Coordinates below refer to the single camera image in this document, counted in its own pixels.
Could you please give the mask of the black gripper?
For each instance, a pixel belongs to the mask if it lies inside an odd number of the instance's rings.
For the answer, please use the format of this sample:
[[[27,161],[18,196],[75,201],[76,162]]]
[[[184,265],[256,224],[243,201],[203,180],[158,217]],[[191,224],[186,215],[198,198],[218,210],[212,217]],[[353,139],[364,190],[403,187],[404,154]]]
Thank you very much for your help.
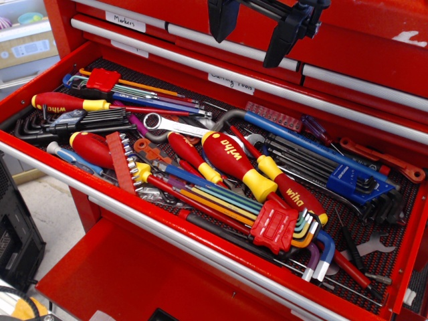
[[[321,26],[320,17],[331,1],[296,1],[292,6],[280,1],[208,0],[210,33],[217,43],[235,29],[240,5],[277,21],[263,66],[276,68],[303,37],[314,37]]]

